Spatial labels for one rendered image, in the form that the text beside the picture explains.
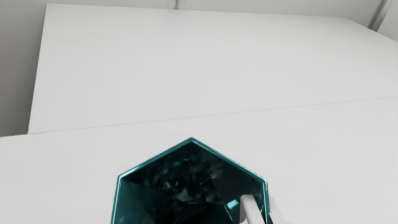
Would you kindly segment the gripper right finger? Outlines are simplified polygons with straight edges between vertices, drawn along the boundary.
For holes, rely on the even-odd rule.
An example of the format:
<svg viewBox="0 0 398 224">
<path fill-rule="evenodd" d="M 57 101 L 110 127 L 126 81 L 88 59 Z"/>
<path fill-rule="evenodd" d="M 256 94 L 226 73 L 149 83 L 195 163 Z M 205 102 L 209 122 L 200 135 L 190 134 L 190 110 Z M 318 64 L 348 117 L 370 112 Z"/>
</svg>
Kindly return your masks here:
<svg viewBox="0 0 398 224">
<path fill-rule="evenodd" d="M 272 196 L 269 196 L 269 200 L 270 200 L 270 218 L 273 221 L 273 224 L 290 224 L 283 218 L 280 209 L 276 204 L 275 199 Z"/>
</svg>

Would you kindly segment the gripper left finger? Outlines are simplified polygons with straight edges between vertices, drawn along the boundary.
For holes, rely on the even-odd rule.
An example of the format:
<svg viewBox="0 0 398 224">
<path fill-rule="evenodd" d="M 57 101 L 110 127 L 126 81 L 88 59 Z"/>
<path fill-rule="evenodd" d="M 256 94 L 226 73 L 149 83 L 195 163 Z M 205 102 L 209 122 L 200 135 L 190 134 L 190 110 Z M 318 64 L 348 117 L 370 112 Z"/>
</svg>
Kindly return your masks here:
<svg viewBox="0 0 398 224">
<path fill-rule="evenodd" d="M 240 197 L 239 224 L 265 224 L 253 195 L 245 194 Z"/>
</svg>

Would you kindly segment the teal faceted mug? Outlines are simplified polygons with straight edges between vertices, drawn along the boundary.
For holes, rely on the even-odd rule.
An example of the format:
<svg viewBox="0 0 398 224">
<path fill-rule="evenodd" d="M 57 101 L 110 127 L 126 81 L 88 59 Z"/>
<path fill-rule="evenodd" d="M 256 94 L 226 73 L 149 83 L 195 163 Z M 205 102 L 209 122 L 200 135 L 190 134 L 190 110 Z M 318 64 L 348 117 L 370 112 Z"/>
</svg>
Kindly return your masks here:
<svg viewBox="0 0 398 224">
<path fill-rule="evenodd" d="M 273 224 L 267 180 L 188 138 L 118 176 L 110 224 L 239 224 L 246 194 Z"/>
</svg>

